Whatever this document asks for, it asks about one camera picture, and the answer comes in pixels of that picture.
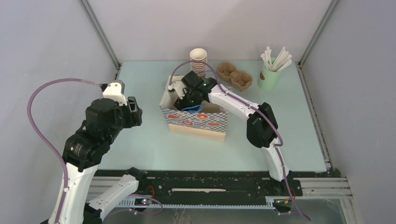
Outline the paper takeout bag blue handles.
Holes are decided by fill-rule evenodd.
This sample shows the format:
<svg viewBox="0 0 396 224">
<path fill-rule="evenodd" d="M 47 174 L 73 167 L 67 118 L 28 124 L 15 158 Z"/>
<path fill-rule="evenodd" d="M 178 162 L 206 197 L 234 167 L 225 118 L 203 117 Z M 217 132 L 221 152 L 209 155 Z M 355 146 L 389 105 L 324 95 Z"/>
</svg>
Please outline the paper takeout bag blue handles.
<svg viewBox="0 0 396 224">
<path fill-rule="evenodd" d="M 189 135 L 193 137 L 224 142 L 228 111 L 223 107 L 203 101 L 198 104 L 196 112 L 176 109 L 174 103 L 178 93 L 181 92 L 182 75 L 168 78 L 171 85 L 176 88 L 175 92 L 169 92 L 169 84 L 160 101 L 160 109 L 171 132 Z"/>
</svg>

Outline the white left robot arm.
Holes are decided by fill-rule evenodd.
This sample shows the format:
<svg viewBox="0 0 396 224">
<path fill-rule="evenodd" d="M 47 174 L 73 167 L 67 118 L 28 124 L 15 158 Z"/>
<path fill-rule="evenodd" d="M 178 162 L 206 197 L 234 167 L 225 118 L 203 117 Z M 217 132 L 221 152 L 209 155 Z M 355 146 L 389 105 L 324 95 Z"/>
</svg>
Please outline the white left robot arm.
<svg viewBox="0 0 396 224">
<path fill-rule="evenodd" d="M 148 188 L 146 174 L 132 167 L 106 192 L 86 200 L 103 155 L 122 129 L 142 124 L 142 109 L 135 97 L 128 97 L 126 105 L 100 98 L 87 107 L 85 116 L 81 127 L 65 142 L 62 159 L 68 184 L 60 191 L 54 212 L 45 224 L 100 224 L 125 197 L 143 194 Z"/>
</svg>

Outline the bundle of white wrapped straws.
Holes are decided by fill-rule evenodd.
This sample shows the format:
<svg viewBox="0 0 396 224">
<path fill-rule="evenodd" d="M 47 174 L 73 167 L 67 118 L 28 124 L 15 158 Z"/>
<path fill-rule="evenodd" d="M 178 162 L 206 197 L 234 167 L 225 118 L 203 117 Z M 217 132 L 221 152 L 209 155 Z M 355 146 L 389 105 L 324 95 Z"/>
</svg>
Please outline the bundle of white wrapped straws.
<svg viewBox="0 0 396 224">
<path fill-rule="evenodd" d="M 264 68 L 272 72 L 279 72 L 292 64 L 292 54 L 283 47 L 276 58 L 271 56 L 272 49 L 267 47 L 261 54 Z"/>
</svg>

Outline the stack of brown paper cups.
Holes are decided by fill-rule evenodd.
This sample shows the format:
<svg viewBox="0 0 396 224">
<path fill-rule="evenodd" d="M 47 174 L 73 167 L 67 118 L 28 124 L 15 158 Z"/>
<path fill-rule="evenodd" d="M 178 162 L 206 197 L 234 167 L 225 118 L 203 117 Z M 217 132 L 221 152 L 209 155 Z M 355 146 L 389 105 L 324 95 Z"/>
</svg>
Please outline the stack of brown paper cups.
<svg viewBox="0 0 396 224">
<path fill-rule="evenodd" d="M 206 63 L 207 63 L 207 52 L 203 48 L 195 48 L 190 51 L 191 70 L 197 74 L 200 78 L 206 76 Z"/>
</svg>

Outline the green straw holder cup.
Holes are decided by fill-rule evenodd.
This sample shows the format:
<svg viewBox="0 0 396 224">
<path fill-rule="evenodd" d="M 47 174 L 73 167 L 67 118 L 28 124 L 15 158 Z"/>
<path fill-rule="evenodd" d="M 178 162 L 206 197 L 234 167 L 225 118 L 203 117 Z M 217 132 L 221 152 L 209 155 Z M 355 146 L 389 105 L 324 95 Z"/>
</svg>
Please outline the green straw holder cup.
<svg viewBox="0 0 396 224">
<path fill-rule="evenodd" d="M 263 66 L 258 78 L 258 86 L 265 91 L 274 90 L 282 71 L 268 70 L 266 65 L 268 62 L 263 62 Z"/>
</svg>

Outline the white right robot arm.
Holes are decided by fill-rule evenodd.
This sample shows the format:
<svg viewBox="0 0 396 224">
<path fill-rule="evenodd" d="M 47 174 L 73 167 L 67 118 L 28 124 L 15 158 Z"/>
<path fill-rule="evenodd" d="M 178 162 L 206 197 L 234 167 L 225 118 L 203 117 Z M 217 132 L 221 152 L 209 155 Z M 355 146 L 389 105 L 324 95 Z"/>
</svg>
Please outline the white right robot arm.
<svg viewBox="0 0 396 224">
<path fill-rule="evenodd" d="M 253 146 L 263 149 L 270 177 L 274 179 L 271 183 L 273 192 L 284 195 L 289 191 L 290 182 L 286 179 L 289 169 L 279 149 L 283 145 L 283 140 L 269 104 L 248 101 L 228 90 L 217 79 L 199 78 L 193 71 L 184 76 L 171 75 L 167 90 L 177 94 L 174 106 L 179 110 L 192 108 L 206 101 L 245 121 L 247 140 Z"/>
</svg>

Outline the brown pulp cup carrier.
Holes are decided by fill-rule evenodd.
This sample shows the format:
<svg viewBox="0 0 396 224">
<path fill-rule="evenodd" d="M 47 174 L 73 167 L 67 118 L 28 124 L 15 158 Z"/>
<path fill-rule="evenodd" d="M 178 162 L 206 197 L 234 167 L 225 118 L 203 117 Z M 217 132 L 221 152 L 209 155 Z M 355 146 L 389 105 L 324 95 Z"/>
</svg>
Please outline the brown pulp cup carrier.
<svg viewBox="0 0 396 224">
<path fill-rule="evenodd" d="M 226 81 L 239 91 L 247 90 L 253 82 L 253 77 L 245 71 L 237 69 L 230 62 L 222 62 L 216 71 L 223 81 Z"/>
</svg>

